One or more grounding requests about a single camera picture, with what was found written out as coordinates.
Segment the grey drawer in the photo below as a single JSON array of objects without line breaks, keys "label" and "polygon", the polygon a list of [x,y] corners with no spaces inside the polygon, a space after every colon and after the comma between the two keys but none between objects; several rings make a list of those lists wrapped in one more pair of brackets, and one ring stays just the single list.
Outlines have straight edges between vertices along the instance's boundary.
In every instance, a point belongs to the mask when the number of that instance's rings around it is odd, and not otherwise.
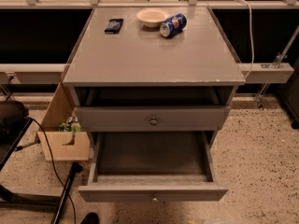
[{"label": "grey drawer", "polygon": [[100,133],[78,192],[87,202],[211,202],[227,188],[204,132]]},{"label": "grey drawer", "polygon": [[217,130],[229,111],[211,88],[88,89],[75,108],[90,132]]}]

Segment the grey drawer cabinet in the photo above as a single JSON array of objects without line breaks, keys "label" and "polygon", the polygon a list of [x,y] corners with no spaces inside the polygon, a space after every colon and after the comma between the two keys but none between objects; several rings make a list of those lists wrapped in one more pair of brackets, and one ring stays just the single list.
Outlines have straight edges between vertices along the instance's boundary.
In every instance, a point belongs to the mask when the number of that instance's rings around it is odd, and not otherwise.
[{"label": "grey drawer cabinet", "polygon": [[[134,7],[99,7],[64,77],[78,107],[88,89],[211,88],[228,105],[245,79],[204,7],[183,7],[186,28],[172,38],[142,26]],[[123,19],[118,34],[106,34],[111,19]],[[204,132],[209,142],[217,130]]]}]

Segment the grey top drawer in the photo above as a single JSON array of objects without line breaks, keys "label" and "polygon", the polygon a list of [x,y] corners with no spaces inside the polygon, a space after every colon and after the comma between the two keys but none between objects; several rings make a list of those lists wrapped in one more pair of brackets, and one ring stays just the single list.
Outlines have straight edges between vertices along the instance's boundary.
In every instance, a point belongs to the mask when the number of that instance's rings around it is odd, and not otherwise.
[{"label": "grey top drawer", "polygon": [[211,88],[88,89],[75,108],[90,132],[217,130],[229,111]]}]

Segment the green white snack bags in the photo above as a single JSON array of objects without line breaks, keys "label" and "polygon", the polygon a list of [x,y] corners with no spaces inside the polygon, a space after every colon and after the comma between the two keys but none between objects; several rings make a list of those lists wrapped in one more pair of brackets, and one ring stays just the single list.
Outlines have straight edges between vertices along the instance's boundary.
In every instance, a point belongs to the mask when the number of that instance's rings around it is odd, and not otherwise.
[{"label": "green white snack bags", "polygon": [[81,126],[75,116],[70,116],[65,122],[60,123],[59,131],[76,133],[81,131]]}]

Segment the blue Pepsi can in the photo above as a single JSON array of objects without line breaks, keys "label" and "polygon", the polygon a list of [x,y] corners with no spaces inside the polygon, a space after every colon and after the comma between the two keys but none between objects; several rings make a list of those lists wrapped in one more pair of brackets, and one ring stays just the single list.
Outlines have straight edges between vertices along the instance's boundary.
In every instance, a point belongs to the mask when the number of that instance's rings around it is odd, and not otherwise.
[{"label": "blue Pepsi can", "polygon": [[160,33],[163,37],[173,37],[179,34],[187,25],[186,17],[178,13],[167,18],[160,25]]}]

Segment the white ceramic bowl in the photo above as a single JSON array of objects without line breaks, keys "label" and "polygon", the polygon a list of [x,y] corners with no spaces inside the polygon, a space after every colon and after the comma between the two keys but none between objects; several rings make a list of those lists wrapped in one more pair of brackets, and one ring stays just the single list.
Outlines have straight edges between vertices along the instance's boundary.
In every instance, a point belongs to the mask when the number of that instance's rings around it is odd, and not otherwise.
[{"label": "white ceramic bowl", "polygon": [[146,27],[156,28],[169,17],[169,13],[161,8],[144,8],[136,13],[136,17]]}]

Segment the plywood box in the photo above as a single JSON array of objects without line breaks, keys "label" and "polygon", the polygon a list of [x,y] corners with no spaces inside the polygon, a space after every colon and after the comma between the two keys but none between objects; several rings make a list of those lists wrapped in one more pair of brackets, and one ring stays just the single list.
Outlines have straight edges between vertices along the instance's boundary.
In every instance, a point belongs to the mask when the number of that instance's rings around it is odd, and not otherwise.
[{"label": "plywood box", "polygon": [[59,84],[37,131],[46,161],[86,161],[90,140],[82,131],[61,131],[60,125],[75,116],[66,89]]}]

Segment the black stand leg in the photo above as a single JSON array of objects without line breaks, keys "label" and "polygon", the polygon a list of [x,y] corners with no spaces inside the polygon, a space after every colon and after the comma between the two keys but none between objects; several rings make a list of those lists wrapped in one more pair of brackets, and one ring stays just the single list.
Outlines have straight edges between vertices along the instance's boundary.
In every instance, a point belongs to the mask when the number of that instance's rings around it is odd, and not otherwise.
[{"label": "black stand leg", "polygon": [[76,174],[80,173],[82,171],[82,166],[78,164],[77,162],[73,162],[71,169],[69,171],[69,174],[67,176],[67,179],[65,180],[63,184],[63,191],[59,198],[58,205],[56,206],[56,210],[54,212],[52,221],[50,224],[59,224],[60,219],[62,217],[63,211],[64,211],[64,205],[66,203],[66,199],[69,196],[69,192],[72,188],[73,181],[75,179]]}]

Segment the black shoe tip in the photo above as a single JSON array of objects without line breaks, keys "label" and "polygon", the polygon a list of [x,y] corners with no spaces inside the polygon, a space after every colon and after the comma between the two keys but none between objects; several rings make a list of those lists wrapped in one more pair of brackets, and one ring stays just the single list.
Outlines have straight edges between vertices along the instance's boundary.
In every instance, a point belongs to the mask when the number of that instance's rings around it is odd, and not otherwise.
[{"label": "black shoe tip", "polygon": [[100,218],[96,213],[91,212],[82,219],[80,224],[100,224]]}]

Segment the black chair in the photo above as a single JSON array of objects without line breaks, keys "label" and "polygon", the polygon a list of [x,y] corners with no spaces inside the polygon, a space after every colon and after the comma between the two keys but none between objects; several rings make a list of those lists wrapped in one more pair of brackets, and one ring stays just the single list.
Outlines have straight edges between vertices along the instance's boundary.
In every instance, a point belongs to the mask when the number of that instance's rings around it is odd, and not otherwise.
[{"label": "black chair", "polygon": [[[0,102],[0,170],[31,125],[28,109],[18,101]],[[60,198],[57,196],[14,193],[0,185],[2,207],[54,210]]]}]

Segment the metal strut right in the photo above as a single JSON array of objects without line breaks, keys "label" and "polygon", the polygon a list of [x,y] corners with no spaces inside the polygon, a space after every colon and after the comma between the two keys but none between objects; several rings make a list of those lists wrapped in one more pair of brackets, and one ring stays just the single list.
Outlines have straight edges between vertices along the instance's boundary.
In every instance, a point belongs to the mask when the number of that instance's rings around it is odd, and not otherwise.
[{"label": "metal strut right", "polygon": [[[275,60],[270,64],[262,64],[262,68],[271,68],[276,69],[279,68],[281,62],[286,58],[287,52],[289,51],[292,43],[294,42],[295,38],[299,35],[299,25],[296,27],[294,33],[292,34],[289,42],[287,43],[286,47],[281,53],[276,55]],[[264,97],[266,91],[268,90],[270,84],[263,83],[257,94],[255,95],[254,102],[256,103],[257,107],[260,110],[263,110],[262,98]]]}]

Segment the metal rail beam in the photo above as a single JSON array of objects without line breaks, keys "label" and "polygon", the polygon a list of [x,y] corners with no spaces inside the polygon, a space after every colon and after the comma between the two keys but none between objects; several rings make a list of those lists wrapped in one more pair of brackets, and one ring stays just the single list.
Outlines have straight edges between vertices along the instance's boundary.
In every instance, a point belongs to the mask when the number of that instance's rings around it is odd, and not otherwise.
[{"label": "metal rail beam", "polygon": [[[286,83],[293,73],[288,63],[275,68],[271,63],[239,63],[247,84]],[[66,73],[64,63],[2,63],[0,64],[0,84],[58,84]]]}]

